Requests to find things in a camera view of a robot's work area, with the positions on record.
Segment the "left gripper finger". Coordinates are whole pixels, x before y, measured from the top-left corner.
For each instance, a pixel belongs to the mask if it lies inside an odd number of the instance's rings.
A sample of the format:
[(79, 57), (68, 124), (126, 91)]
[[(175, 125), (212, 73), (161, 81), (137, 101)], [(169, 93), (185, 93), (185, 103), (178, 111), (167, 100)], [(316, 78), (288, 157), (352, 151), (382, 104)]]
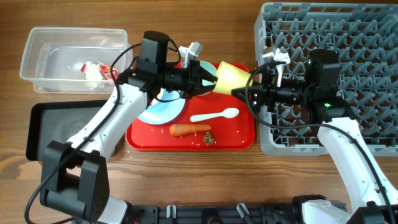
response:
[(203, 88), (201, 89), (200, 92), (200, 96), (205, 96), (208, 95), (209, 93), (211, 93), (215, 88), (215, 85), (206, 85), (203, 86)]
[(218, 80), (217, 76), (214, 76), (211, 72), (209, 72), (207, 69), (201, 67), (200, 68), (200, 77), (202, 80), (206, 80), (208, 82), (214, 83)]

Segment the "yellow cup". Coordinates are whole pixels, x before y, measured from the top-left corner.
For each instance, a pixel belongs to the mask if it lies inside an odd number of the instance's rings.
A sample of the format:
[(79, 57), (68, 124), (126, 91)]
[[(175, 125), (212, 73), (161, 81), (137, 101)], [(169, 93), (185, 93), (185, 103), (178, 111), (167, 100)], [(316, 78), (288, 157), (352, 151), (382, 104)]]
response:
[(213, 92), (231, 95), (233, 89), (244, 88), (250, 76), (249, 72), (222, 61), (217, 69)]

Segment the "red snack wrapper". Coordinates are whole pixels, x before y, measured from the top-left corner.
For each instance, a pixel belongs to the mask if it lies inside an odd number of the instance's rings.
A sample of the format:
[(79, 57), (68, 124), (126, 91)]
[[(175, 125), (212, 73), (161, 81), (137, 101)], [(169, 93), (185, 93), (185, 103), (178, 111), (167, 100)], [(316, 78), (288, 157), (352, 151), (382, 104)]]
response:
[[(103, 64), (97, 64), (100, 67), (101, 74), (103, 76), (103, 80), (112, 80), (112, 75), (111, 75), (111, 67), (108, 65), (103, 65)], [(85, 64), (81, 67), (80, 71), (83, 73), (85, 69)], [(119, 75), (119, 71), (117, 69), (113, 69), (113, 77), (117, 78)]]

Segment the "white tissue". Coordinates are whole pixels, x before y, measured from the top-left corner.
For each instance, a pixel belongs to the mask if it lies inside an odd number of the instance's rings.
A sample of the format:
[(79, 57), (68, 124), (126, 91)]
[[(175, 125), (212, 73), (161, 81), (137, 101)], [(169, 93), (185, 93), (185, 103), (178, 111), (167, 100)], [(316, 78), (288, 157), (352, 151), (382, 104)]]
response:
[(85, 78), (89, 81), (87, 85), (91, 89), (104, 87), (104, 84), (101, 82), (103, 80), (103, 76), (101, 74), (99, 65), (91, 62), (86, 62), (83, 73), (85, 74)]

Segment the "mint green bowl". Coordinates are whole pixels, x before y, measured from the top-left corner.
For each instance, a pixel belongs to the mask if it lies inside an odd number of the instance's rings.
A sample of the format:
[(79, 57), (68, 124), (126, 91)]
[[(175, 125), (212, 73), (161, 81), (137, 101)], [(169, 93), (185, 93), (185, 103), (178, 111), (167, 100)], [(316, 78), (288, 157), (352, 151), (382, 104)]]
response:
[[(210, 74), (212, 74), (214, 77), (216, 77), (216, 73), (217, 73), (217, 68), (210, 62), (206, 62), (206, 61), (200, 61), (200, 66), (202, 68), (204, 68), (207, 72), (209, 72)], [(213, 85), (213, 82), (209, 82), (205, 79), (202, 80), (202, 85), (203, 86), (210, 86)]]

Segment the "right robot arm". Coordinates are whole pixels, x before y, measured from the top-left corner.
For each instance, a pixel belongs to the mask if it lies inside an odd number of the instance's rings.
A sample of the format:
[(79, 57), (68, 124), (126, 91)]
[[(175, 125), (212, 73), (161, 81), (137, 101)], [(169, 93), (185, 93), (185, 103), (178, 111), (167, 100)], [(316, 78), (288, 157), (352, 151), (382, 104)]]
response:
[(340, 61), (332, 50), (309, 53), (304, 81), (282, 78), (288, 63), (274, 52), (267, 63), (251, 72), (231, 94), (255, 115), (274, 103), (300, 105), (308, 113), (303, 128), (317, 130), (317, 138), (333, 159), (345, 184), (352, 212), (331, 204), (324, 196), (294, 197), (293, 220), (300, 223), (397, 223), (397, 190), (388, 181), (359, 130), (350, 105), (337, 95)]

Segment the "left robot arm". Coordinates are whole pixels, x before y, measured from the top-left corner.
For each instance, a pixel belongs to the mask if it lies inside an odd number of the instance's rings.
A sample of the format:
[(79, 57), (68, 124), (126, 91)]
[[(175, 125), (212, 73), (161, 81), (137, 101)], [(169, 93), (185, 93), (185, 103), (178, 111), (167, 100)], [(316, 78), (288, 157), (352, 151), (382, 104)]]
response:
[(157, 98), (161, 89), (178, 91), (190, 99), (210, 92), (217, 78), (189, 60), (187, 67), (167, 61), (169, 44), (165, 33), (147, 30), (138, 45), (139, 56), (113, 77), (109, 100), (91, 121), (67, 142), (51, 141), (42, 158), (41, 183), (29, 199), (24, 218), (30, 223), (30, 207), (40, 204), (88, 223), (132, 223), (132, 205), (112, 197), (107, 161), (131, 123)]

